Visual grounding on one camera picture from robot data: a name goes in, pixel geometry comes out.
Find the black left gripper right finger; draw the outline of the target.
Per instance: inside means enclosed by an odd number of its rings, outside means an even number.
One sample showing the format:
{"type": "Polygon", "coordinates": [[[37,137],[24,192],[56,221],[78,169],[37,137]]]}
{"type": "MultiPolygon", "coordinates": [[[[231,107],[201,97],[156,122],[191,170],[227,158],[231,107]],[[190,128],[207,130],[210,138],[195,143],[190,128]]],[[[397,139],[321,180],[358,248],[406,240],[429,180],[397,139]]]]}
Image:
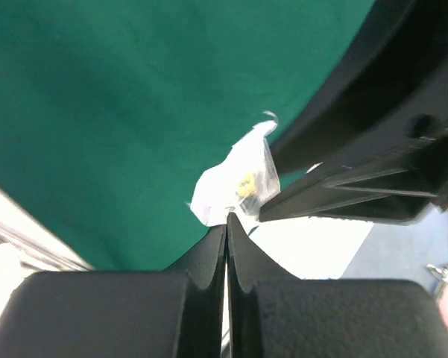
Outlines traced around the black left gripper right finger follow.
{"type": "Polygon", "coordinates": [[[301,280],[227,218],[233,357],[448,357],[448,330],[408,280],[301,280]]]}

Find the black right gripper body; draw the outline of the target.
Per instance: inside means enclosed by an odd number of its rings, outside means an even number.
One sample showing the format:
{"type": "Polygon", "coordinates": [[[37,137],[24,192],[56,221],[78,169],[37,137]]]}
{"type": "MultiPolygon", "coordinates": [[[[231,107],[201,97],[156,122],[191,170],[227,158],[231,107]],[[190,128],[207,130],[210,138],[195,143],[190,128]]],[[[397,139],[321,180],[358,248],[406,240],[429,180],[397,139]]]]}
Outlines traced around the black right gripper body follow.
{"type": "Polygon", "coordinates": [[[263,222],[448,210],[448,1],[376,1],[271,153],[280,175],[303,176],[262,206],[263,222]]]}

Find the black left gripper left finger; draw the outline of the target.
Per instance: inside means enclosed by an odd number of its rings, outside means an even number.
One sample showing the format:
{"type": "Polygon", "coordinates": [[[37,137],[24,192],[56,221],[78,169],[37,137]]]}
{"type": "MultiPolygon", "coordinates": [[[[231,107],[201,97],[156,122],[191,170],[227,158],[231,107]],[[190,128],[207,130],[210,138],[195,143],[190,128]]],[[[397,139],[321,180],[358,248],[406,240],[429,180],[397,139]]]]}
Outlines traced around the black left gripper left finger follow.
{"type": "Polygon", "coordinates": [[[227,229],[163,271],[42,271],[0,317],[0,357],[218,357],[227,229]]]}

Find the clear suture packet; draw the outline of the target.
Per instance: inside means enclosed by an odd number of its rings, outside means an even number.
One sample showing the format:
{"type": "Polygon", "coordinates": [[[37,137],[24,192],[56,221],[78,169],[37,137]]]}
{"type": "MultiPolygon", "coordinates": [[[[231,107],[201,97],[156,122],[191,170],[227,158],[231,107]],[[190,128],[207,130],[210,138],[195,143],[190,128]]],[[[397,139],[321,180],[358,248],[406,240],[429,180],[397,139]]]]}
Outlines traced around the clear suture packet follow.
{"type": "Polygon", "coordinates": [[[279,119],[271,111],[255,124],[217,166],[207,169],[195,184],[188,207],[199,222],[212,227],[234,213],[247,227],[255,227],[264,204],[280,193],[280,179],[267,141],[279,119]]]}

